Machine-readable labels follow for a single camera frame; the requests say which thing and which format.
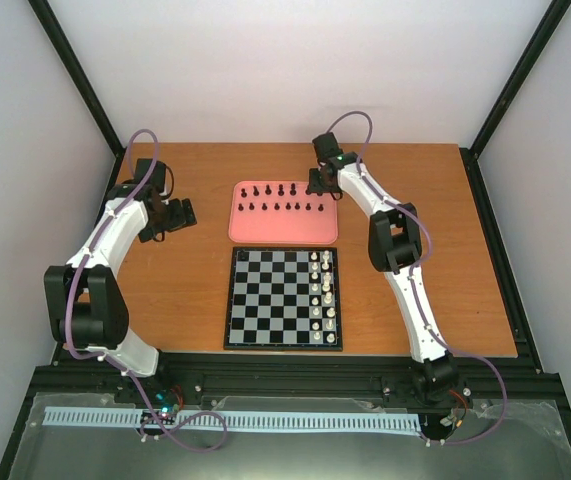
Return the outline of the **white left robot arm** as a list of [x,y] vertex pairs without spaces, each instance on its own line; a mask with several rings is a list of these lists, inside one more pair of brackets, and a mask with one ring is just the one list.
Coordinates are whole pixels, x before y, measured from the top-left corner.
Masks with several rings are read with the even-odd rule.
[[138,159],[133,177],[108,192],[103,213],[80,250],[44,274],[53,338],[76,359],[110,361],[124,375],[139,377],[139,392],[155,403],[171,395],[173,378],[157,368],[159,350],[130,327],[117,276],[136,240],[160,243],[167,234],[196,224],[191,201],[174,198],[173,187],[170,167]]

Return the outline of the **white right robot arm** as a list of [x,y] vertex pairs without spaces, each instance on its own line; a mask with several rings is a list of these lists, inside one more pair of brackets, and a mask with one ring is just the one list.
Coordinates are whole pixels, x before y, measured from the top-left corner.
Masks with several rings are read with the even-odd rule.
[[384,274],[400,308],[413,360],[414,395],[433,405],[458,384],[453,357],[440,332],[426,293],[422,268],[422,224],[411,203],[390,196],[356,153],[344,152],[332,132],[312,140],[318,166],[309,171],[307,191],[341,198],[349,195],[366,214],[368,256]]

